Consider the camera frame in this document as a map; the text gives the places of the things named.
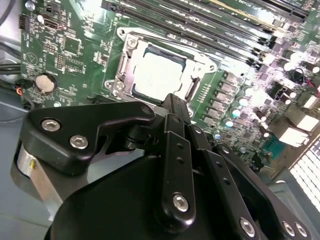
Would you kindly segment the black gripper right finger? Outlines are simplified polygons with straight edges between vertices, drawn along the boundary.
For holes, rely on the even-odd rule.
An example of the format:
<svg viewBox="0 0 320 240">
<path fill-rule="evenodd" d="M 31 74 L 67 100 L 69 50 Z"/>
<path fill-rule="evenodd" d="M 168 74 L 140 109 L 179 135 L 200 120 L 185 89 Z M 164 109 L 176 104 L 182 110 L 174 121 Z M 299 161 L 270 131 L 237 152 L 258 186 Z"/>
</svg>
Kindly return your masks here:
<svg viewBox="0 0 320 240">
<path fill-rule="evenodd" d="M 312 239 L 307 226 L 227 145 L 211 146 L 193 124 L 187 134 L 207 183 L 217 190 L 230 239 Z"/>
</svg>

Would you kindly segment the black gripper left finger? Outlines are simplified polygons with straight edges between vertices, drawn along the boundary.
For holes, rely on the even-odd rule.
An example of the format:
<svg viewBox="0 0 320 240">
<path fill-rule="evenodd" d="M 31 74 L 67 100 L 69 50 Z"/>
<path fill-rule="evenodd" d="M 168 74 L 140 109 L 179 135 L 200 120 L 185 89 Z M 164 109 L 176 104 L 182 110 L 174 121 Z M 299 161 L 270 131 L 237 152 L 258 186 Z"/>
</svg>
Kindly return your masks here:
<svg viewBox="0 0 320 240">
<path fill-rule="evenodd" d="M 20 132 L 19 170 L 53 217 L 76 191 L 144 156 L 191 158 L 190 117 L 173 94 L 155 108 L 140 101 L 28 113 Z"/>
</svg>

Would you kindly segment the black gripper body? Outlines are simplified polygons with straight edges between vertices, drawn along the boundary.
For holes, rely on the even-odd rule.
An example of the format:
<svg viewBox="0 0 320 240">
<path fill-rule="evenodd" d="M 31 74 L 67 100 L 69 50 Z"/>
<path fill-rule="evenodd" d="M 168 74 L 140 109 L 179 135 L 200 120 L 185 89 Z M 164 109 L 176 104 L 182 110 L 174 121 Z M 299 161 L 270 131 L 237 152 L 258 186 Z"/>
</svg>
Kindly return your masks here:
<svg viewBox="0 0 320 240">
<path fill-rule="evenodd" d="M 191 157 L 143 156 L 77 190 L 57 211 L 48 240 L 238 240 L 214 186 Z"/>
</svg>

